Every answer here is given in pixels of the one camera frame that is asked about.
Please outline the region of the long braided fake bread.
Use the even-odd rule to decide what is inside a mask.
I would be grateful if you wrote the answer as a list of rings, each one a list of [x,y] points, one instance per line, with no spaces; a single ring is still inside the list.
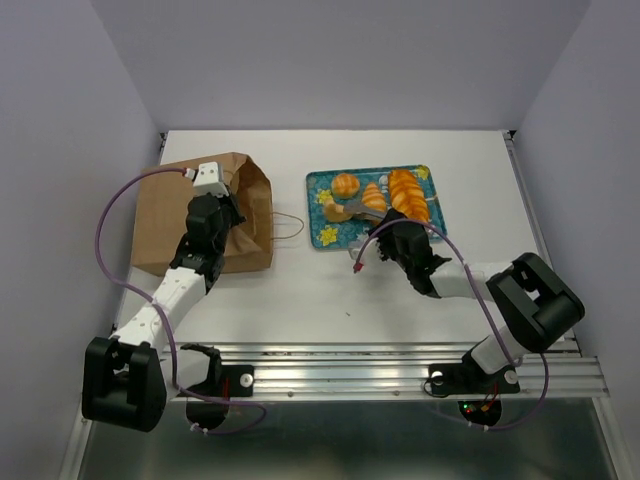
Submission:
[[[429,207],[423,188],[415,175],[407,169],[395,169],[388,175],[392,207],[407,218],[429,222]]]

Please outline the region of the brown paper bag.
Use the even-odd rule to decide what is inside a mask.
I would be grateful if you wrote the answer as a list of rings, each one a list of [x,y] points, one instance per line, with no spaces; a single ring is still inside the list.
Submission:
[[[274,255],[270,180],[253,159],[231,152],[147,170],[136,205],[133,267],[162,276],[180,261],[197,267],[219,261],[220,271],[271,267]],[[191,181],[174,169],[193,169]]]

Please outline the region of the curved fake croissant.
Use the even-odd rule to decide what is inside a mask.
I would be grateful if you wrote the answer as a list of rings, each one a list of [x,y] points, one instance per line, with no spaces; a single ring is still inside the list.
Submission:
[[[352,218],[352,215],[345,211],[344,206],[336,203],[332,197],[324,201],[323,214],[330,223],[343,223]]]

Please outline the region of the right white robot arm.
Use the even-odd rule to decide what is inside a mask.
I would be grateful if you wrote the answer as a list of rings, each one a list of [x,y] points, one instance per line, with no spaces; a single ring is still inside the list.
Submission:
[[[527,354],[545,352],[584,318],[583,302],[539,255],[469,264],[453,248],[454,263],[433,251],[429,231],[424,222],[392,209],[369,238],[377,241],[381,259],[398,264],[418,293],[479,302],[492,334],[460,366],[466,387],[484,389],[499,370]]]

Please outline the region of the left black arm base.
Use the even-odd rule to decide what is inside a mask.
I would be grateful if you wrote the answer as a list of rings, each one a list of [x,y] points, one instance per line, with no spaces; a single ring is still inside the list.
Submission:
[[[227,363],[221,351],[214,346],[188,343],[177,350],[176,389],[171,383],[172,370],[168,373],[169,386],[177,395],[189,392],[200,397],[249,398],[253,395],[255,368],[250,364]]]

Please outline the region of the metal tongs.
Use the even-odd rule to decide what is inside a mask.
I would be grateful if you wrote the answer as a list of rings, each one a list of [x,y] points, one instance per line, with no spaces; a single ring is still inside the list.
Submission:
[[[381,222],[387,211],[380,211],[368,207],[360,201],[350,201],[344,204],[344,212],[372,222]]]

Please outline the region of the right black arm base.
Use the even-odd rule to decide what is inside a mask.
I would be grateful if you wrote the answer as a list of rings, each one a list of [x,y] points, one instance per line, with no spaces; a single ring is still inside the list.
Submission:
[[[423,391],[434,398],[451,395],[484,395],[486,393],[517,394],[520,392],[518,375],[512,365],[495,373],[486,373],[467,352],[459,362],[435,363],[428,367]]]

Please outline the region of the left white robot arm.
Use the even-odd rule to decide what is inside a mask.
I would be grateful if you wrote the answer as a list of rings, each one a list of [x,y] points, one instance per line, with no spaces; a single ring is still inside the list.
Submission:
[[[160,286],[128,323],[87,346],[84,417],[149,432],[168,401],[181,394],[178,382],[198,394],[228,392],[219,350],[177,346],[173,333],[220,277],[229,233],[244,220],[233,194],[207,193],[188,203],[186,233]]]

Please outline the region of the round fake bread roll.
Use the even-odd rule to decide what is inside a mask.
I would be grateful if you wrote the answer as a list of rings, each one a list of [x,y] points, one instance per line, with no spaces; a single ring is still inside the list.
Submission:
[[[336,198],[353,198],[359,191],[360,181],[357,176],[351,173],[339,173],[331,180],[331,192]]]

